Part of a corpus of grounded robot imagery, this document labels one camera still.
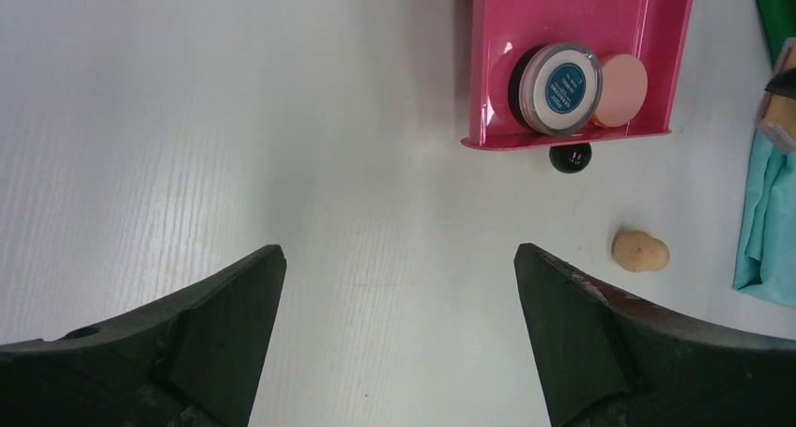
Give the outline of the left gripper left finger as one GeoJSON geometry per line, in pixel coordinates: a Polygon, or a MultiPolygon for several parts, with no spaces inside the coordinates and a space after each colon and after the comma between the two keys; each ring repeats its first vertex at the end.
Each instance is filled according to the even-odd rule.
{"type": "Polygon", "coordinates": [[[247,425],[285,273],[268,245],[60,339],[3,345],[2,424],[247,425]]]}

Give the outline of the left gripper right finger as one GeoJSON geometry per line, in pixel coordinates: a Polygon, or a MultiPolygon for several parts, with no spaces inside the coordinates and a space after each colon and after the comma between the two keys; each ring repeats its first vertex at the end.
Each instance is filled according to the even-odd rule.
{"type": "Polygon", "coordinates": [[[514,269],[553,425],[794,424],[794,341],[677,313],[530,243],[514,269]]]}

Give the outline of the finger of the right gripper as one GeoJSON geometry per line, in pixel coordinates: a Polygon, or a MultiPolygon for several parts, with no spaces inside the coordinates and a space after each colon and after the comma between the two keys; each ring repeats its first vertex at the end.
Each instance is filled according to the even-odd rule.
{"type": "Polygon", "coordinates": [[[765,91],[787,99],[796,99],[796,68],[782,69],[766,84],[765,91]]]}

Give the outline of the tan square compact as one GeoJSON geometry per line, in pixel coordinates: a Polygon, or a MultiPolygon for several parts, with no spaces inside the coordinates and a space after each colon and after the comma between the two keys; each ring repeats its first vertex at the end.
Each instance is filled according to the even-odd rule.
{"type": "MultiPolygon", "coordinates": [[[[795,38],[789,38],[776,60],[773,74],[795,68],[795,38]]],[[[795,154],[795,99],[769,94],[764,89],[755,127],[784,154],[795,154]]]]}

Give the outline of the gourd-shaped beige makeup sponge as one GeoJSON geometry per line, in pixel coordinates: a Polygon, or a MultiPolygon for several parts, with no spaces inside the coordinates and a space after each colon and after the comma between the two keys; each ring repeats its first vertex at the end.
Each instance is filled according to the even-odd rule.
{"type": "Polygon", "coordinates": [[[670,260],[668,246],[643,231],[623,231],[613,242],[613,260],[629,272],[655,272],[664,269],[670,260]]]}

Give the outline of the pink round powder puff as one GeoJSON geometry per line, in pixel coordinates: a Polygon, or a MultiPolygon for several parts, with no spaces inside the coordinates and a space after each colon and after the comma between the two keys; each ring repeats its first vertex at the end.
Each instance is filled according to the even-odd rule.
{"type": "Polygon", "coordinates": [[[646,67],[635,56],[617,53],[600,57],[602,92],[591,122],[612,129],[626,125],[641,110],[649,79],[646,67]]]}

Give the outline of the black pink drawer organizer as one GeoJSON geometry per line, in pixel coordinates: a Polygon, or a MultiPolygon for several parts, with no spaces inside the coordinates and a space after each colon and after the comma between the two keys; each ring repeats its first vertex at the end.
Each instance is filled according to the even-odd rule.
{"type": "Polygon", "coordinates": [[[515,151],[667,135],[693,0],[472,0],[469,131],[463,145],[515,151]],[[521,63],[574,42],[599,57],[631,54],[649,86],[627,124],[567,136],[533,130],[515,108],[521,63]]]}

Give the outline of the round powder jar blue label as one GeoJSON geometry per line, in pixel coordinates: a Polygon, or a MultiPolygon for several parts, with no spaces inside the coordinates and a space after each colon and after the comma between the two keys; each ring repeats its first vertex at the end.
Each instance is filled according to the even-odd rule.
{"type": "Polygon", "coordinates": [[[508,89],[513,118],[542,135],[573,136],[596,112],[603,90],[602,65],[589,47],[549,43],[525,52],[508,89]]]}

